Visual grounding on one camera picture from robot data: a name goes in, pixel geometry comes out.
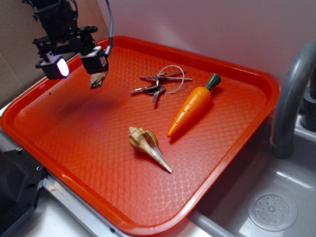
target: seashell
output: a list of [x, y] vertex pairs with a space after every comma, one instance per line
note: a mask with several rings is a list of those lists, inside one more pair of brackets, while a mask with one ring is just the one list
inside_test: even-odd
[[148, 154], [170, 173], [173, 171], [171, 165], [163, 157], [159, 150], [158, 139], [151, 131], [144, 131], [142, 128], [129, 128], [129, 142], [137, 150]]

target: bright light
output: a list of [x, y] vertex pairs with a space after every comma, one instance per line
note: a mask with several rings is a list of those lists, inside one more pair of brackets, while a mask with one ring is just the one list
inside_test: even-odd
[[65, 59], [61, 58], [57, 63], [57, 67], [61, 75], [63, 75], [64, 77], [67, 77], [69, 75], [69, 68]]

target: gray faucet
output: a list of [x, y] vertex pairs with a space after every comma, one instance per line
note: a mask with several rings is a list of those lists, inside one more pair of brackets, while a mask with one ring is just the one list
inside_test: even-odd
[[276, 158], [294, 153], [294, 129], [301, 108], [301, 125], [316, 131], [316, 40], [304, 45], [294, 59], [284, 81], [272, 125], [271, 148]]

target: orange tray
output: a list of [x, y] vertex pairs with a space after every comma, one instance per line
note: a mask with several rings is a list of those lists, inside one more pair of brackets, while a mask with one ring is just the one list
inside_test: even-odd
[[[107, 41], [99, 44], [105, 48]], [[44, 79], [33, 86], [5, 110], [0, 125], [101, 215], [136, 236], [165, 232], [187, 217], [279, 94], [266, 73], [127, 37], [114, 38], [110, 69], [99, 88], [89, 88], [90, 75], [78, 57], [68, 64], [67, 79]], [[151, 85], [140, 76], [155, 75], [170, 64], [194, 79], [184, 82], [179, 93], [162, 94], [155, 104], [152, 96], [129, 93]], [[186, 97], [212, 73], [222, 83], [212, 91], [209, 106], [177, 137], [168, 138]], [[165, 84], [167, 91], [178, 85]], [[155, 133], [171, 174], [134, 150], [130, 126]]]

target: tray rim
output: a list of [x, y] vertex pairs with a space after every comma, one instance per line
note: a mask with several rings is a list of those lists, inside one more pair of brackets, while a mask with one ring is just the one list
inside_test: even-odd
[[[108, 40], [101, 40], [98, 42], [99, 45], [105, 47]], [[114, 37], [114, 47], [115, 46], [122, 46], [122, 47], [133, 47], [133, 50], [147, 53], [145, 50], [150, 48], [155, 52], [156, 57], [163, 57], [166, 53], [171, 55], [171, 61], [173, 58], [179, 57], [181, 55], [183, 59], [181, 59], [181, 64], [189, 64], [191, 67], [195, 67], [200, 70], [205, 70], [205, 68], [201, 68], [201, 65], [198, 63], [201, 61], [205, 61], [210, 65], [216, 65], [221, 68], [219, 70], [219, 74], [224, 77], [228, 74], [228, 71], [233, 71], [234, 80], [240, 80], [247, 84], [254, 85], [261, 89], [266, 98], [267, 102], [264, 108], [259, 112], [256, 118], [252, 121], [249, 127], [243, 132], [241, 137], [234, 143], [234, 145], [229, 149], [229, 151], [225, 154], [222, 160], [215, 166], [213, 171], [208, 175], [205, 181], [196, 189], [193, 193], [192, 197], [185, 203], [185, 205], [176, 213], [172, 218], [169, 220], [160, 223], [158, 225], [153, 226], [142, 226], [137, 223], [131, 221], [128, 217], [124, 214], [123, 216], [117, 215], [117, 210], [113, 207], [109, 202], [108, 205], [104, 207], [100, 203], [100, 200], [95, 196], [92, 196], [84, 187], [86, 186], [83, 181], [79, 180], [78, 178], [74, 177], [74, 175], [70, 174], [67, 169], [61, 170], [53, 161], [50, 161], [49, 158], [45, 158], [43, 165], [50, 167], [49, 171], [52, 172], [58, 179], [60, 179], [66, 186], [68, 186], [71, 190], [75, 190], [75, 192], [83, 198], [87, 203], [91, 205], [91, 203], [98, 203], [98, 205], [93, 206], [101, 215], [107, 218], [110, 222], [112, 222], [115, 226], [121, 229], [123, 232], [130, 234], [130, 235], [153, 235], [165, 232], [172, 227], [179, 224], [182, 220], [184, 220], [189, 213], [193, 210], [193, 208], [197, 205], [199, 200], [205, 195], [205, 193], [211, 188], [212, 184], [216, 182], [218, 176], [223, 172], [225, 167], [227, 167], [237, 153], [241, 150], [241, 148], [246, 144], [246, 142], [250, 139], [251, 135], [257, 130], [257, 128], [262, 124], [262, 122], [266, 119], [266, 117], [270, 114], [277, 103], [278, 95], [279, 95], [279, 85], [277, 82], [267, 73], [247, 68], [244, 66], [240, 66], [237, 64], [225, 62], [222, 60], [206, 57], [203, 55], [171, 48], [164, 45], [159, 45], [156, 43], [151, 43], [139, 39], [134, 39], [125, 36], [117, 36]], [[81, 61], [78, 56], [73, 57], [68, 62], [70, 73], [73, 72], [76, 68], [81, 65]], [[253, 79], [245, 79], [242, 77], [244, 74], [251, 74], [253, 77], [257, 77], [260, 80], [253, 80]], [[48, 80], [44, 78], [43, 80], [39, 81], [37, 84], [32, 86], [29, 90], [24, 92], [22, 95], [17, 97], [3, 112], [0, 118], [0, 126], [3, 131], [9, 135], [14, 141], [18, 144], [22, 144], [23, 148], [30, 152], [34, 157], [43, 157], [44, 151], [42, 149], [34, 149], [33, 145], [28, 141], [27, 137], [23, 134], [20, 134], [18, 131], [14, 129], [14, 118], [18, 115], [19, 111], [26, 107], [29, 103], [25, 103], [26, 101], [33, 101], [33, 99], [39, 97], [41, 94], [46, 92], [48, 89], [53, 87], [56, 83], [60, 80]]]

